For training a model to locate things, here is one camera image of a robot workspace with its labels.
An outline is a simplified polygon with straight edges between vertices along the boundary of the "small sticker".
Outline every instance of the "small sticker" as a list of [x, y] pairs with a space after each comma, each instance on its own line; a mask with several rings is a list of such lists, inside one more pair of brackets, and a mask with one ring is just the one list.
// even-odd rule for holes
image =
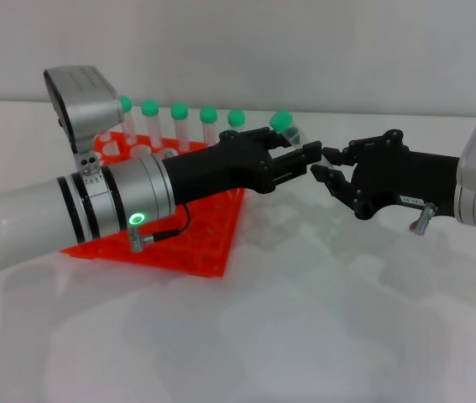
[[402, 203], [405, 204], [415, 204], [417, 206], [424, 207], [424, 201], [422, 199], [417, 199], [416, 197], [400, 196]]

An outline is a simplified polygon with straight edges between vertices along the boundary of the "robotic hand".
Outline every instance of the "robotic hand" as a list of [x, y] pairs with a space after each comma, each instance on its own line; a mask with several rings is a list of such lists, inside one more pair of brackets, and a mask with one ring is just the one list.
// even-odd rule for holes
[[[273, 159], [270, 149], [290, 144], [259, 128], [223, 132], [212, 147], [165, 160], [150, 155], [100, 166], [95, 136], [124, 119], [117, 93], [93, 66], [50, 69], [44, 78], [78, 171], [0, 196], [0, 269], [168, 217], [177, 205], [221, 191], [272, 192], [322, 157], [315, 142]], [[151, 242], [178, 233], [155, 234]]]
[[409, 151], [400, 130], [352, 141], [342, 152], [325, 148], [322, 153], [333, 165], [357, 165], [351, 182], [340, 170], [313, 165], [311, 171], [361, 220], [400, 205], [422, 210], [410, 226], [418, 235], [434, 216], [476, 227], [476, 129], [461, 158]]

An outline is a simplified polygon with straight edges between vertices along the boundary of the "green cap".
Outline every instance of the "green cap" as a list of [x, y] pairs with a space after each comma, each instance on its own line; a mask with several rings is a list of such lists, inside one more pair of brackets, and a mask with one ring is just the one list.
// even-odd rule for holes
[[170, 116], [174, 120], [184, 120], [189, 116], [189, 110], [185, 103], [175, 103], [170, 107]]
[[275, 132], [282, 133], [291, 125], [293, 120], [294, 118], [288, 111], [278, 111], [275, 115], [273, 115], [269, 121], [269, 124]]
[[140, 104], [140, 110], [144, 116], [157, 116], [160, 112], [160, 106], [154, 99], [147, 99]]
[[212, 124], [217, 121], [217, 109], [214, 107], [204, 107], [201, 109], [201, 122]]
[[245, 112], [242, 109], [233, 109], [228, 113], [228, 124], [239, 128], [245, 124]]
[[133, 107], [133, 105], [131, 104], [131, 99], [129, 99], [128, 96], [121, 95], [120, 103], [122, 104], [122, 111], [124, 113], [128, 113], [129, 111], [131, 111], [131, 108]]

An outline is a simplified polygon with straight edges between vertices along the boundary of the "black band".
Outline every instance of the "black band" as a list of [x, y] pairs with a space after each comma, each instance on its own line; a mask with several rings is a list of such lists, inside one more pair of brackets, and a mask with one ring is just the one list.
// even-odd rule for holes
[[85, 182], [79, 172], [72, 174], [71, 179], [76, 185], [83, 207], [85, 208], [86, 220], [88, 221], [88, 227], [90, 227], [92, 233], [92, 239], [98, 239], [100, 238], [100, 227], [97, 225], [96, 214], [94, 213], [94, 207], [92, 207], [92, 202], [86, 191]]
[[108, 166], [102, 166], [102, 174], [107, 182], [109, 191], [111, 192], [112, 201], [114, 202], [114, 208], [117, 211], [118, 225], [120, 226], [120, 231], [128, 228], [128, 220], [126, 220], [126, 211], [123, 208], [122, 197], [120, 197], [120, 192], [118, 191], [117, 182], [112, 176], [112, 172]]
[[76, 232], [77, 243], [85, 242], [85, 234], [83, 233], [83, 227], [81, 225], [81, 220], [79, 219], [79, 214], [77, 213], [76, 204], [73, 201], [71, 195], [70, 187], [64, 176], [56, 178], [59, 182], [60, 190], [62, 191], [62, 196], [64, 197], [64, 202], [68, 208], [68, 213], [70, 214], [71, 225], [73, 230]]

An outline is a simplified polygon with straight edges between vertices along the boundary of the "test tube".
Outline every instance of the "test tube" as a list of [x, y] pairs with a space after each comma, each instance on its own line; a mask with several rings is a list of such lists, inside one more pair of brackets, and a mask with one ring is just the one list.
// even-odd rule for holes
[[189, 151], [189, 133], [187, 129], [187, 116], [189, 110], [185, 103], [175, 103], [170, 108], [170, 116], [174, 119], [174, 129], [178, 139], [178, 150], [181, 152]]
[[131, 113], [133, 106], [131, 99], [125, 95], [121, 95], [120, 103], [122, 104], [123, 112], [122, 133], [126, 139], [126, 143], [134, 145], [137, 143], [137, 132], [135, 131], [135, 125], [133, 124], [133, 114]]
[[[310, 140], [303, 131], [294, 124], [294, 117], [288, 111], [278, 111], [269, 121], [269, 125], [275, 132], [285, 136], [288, 142], [296, 149], [302, 149], [303, 144], [310, 143]], [[324, 155], [322, 155], [322, 160], [317, 162], [317, 164], [332, 168], [332, 165]]]
[[140, 110], [146, 119], [146, 128], [148, 129], [148, 136], [150, 136], [150, 143], [155, 149], [163, 147], [161, 141], [161, 124], [160, 124], [160, 106], [157, 101], [147, 99], [140, 105]]
[[245, 126], [245, 112], [242, 109], [233, 109], [228, 112], [228, 124], [230, 130], [242, 132], [243, 126]]
[[204, 143], [211, 147], [217, 143], [217, 130], [215, 122], [217, 121], [217, 109], [214, 107], [204, 107], [201, 109], [202, 134]]

